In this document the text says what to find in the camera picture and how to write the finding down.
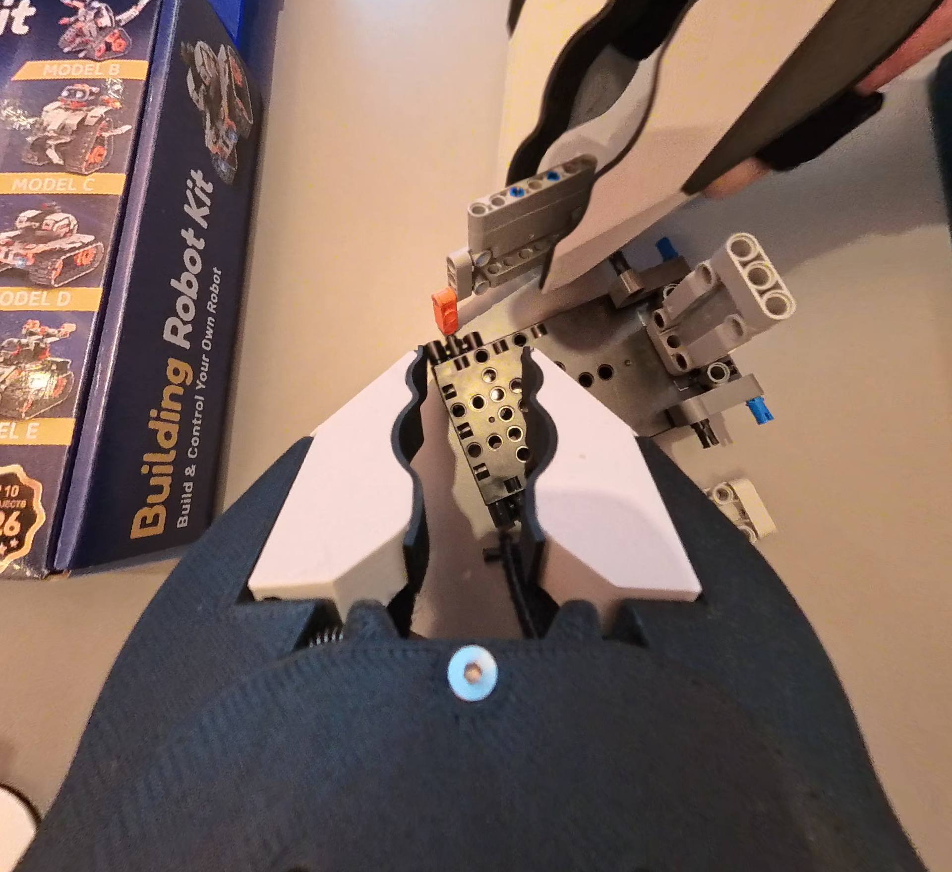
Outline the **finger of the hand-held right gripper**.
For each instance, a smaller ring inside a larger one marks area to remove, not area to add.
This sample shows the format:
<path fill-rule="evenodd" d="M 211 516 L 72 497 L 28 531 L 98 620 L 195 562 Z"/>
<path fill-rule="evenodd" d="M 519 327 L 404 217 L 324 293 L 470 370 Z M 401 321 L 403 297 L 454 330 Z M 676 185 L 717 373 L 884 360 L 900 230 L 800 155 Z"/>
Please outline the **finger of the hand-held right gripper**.
<path fill-rule="evenodd" d="M 520 132 L 507 161 L 509 177 L 536 172 L 567 130 L 602 115 L 625 90 L 638 65 L 665 39 L 688 0 L 609 0 L 578 27 L 543 83 L 541 117 Z"/>
<path fill-rule="evenodd" d="M 697 0 L 670 37 L 640 134 L 554 248 L 544 291 L 593 269 L 687 199 L 687 181 L 835 0 Z"/>

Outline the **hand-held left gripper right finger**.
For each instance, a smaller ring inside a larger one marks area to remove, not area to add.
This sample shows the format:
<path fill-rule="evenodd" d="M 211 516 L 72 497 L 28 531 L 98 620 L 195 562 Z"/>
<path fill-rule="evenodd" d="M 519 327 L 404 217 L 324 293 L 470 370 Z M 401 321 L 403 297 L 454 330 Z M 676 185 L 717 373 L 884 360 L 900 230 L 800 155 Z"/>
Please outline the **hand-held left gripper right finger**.
<path fill-rule="evenodd" d="M 692 603 L 701 584 L 634 431 L 540 351 L 522 356 L 531 471 L 522 555 L 555 604 L 609 628 L 626 599 Z"/>

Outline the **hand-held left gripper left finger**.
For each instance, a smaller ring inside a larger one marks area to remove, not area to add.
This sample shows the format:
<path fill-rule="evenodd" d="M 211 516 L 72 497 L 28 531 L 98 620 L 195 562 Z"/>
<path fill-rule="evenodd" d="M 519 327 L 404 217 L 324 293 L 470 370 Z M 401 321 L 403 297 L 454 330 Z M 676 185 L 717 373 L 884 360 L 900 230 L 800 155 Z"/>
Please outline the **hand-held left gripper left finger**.
<path fill-rule="evenodd" d="M 312 433 L 253 569 L 258 599 L 318 599 L 341 617 L 375 600 L 412 614 L 428 560 L 422 485 L 423 349 L 404 355 Z"/>

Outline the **grey perforated beam piece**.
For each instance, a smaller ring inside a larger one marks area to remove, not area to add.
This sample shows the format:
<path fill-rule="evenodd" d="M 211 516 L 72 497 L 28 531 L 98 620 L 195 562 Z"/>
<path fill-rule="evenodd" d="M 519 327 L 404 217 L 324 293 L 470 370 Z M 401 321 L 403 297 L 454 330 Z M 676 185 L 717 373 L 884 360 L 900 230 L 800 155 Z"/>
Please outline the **grey perforated beam piece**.
<path fill-rule="evenodd" d="M 459 300 L 536 268 L 581 220 L 596 174 L 582 154 L 504 190 L 474 200 L 469 244 L 447 256 L 447 282 Z"/>

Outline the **black perforated motor block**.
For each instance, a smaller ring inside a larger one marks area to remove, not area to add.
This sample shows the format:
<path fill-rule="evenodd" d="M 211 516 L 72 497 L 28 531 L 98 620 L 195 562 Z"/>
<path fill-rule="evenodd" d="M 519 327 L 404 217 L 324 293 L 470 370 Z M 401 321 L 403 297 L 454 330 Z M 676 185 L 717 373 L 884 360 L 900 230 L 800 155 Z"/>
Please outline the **black perforated motor block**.
<path fill-rule="evenodd" d="M 519 516 L 530 463 L 522 352 L 544 335 L 540 324 L 491 342 L 472 331 L 425 346 L 451 426 L 497 527 Z"/>

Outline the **grey building block assembly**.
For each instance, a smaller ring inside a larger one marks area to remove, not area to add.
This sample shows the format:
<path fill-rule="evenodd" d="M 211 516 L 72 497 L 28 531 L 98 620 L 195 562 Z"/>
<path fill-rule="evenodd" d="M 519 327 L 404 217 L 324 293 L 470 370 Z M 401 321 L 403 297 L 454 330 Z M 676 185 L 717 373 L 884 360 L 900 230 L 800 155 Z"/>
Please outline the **grey building block assembly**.
<path fill-rule="evenodd" d="M 729 409 L 771 422 L 763 388 L 733 354 L 796 303 L 758 239 L 734 233 L 692 270 L 676 257 L 641 279 L 625 304 L 616 291 L 544 318 L 530 343 L 641 436 L 690 428 L 711 448 Z"/>

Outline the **person's right hand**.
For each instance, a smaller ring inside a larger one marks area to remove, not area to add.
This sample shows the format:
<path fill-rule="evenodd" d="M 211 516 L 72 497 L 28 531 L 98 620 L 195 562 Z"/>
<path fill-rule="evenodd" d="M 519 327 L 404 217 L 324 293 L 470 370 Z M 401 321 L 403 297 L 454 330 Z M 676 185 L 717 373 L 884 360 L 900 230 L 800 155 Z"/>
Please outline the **person's right hand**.
<path fill-rule="evenodd" d="M 704 189 L 704 196 L 723 199 L 777 171 L 788 171 L 828 150 L 882 105 L 881 89 L 922 61 L 951 37 L 951 0 L 943 2 L 898 49 L 840 96 L 760 153 L 745 159 Z"/>

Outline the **small white block piece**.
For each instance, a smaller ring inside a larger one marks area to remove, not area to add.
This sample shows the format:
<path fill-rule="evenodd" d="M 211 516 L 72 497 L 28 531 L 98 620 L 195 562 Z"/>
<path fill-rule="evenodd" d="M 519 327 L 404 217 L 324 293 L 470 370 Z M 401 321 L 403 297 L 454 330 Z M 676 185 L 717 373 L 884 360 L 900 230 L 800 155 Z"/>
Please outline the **small white block piece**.
<path fill-rule="evenodd" d="M 777 526 L 753 483 L 736 477 L 706 489 L 706 496 L 751 544 L 774 534 Z"/>

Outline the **dark blue robot kit box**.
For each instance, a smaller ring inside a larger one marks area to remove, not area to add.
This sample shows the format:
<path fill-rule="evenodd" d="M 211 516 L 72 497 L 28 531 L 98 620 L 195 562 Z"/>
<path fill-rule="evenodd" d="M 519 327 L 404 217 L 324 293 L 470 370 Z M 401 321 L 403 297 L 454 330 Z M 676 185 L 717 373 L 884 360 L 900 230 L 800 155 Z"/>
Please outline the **dark blue robot kit box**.
<path fill-rule="evenodd" d="M 208 0 L 2 0 L 1 572 L 208 526 L 263 100 Z"/>

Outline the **white round object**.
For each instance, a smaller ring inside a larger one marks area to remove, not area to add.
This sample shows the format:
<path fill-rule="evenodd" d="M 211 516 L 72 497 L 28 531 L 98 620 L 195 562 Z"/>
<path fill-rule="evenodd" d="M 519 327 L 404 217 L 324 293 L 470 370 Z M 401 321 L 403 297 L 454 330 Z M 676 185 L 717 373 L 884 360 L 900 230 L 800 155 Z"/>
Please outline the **white round object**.
<path fill-rule="evenodd" d="M 33 841 L 38 814 L 19 792 L 1 785 L 1 871 L 12 871 Z"/>

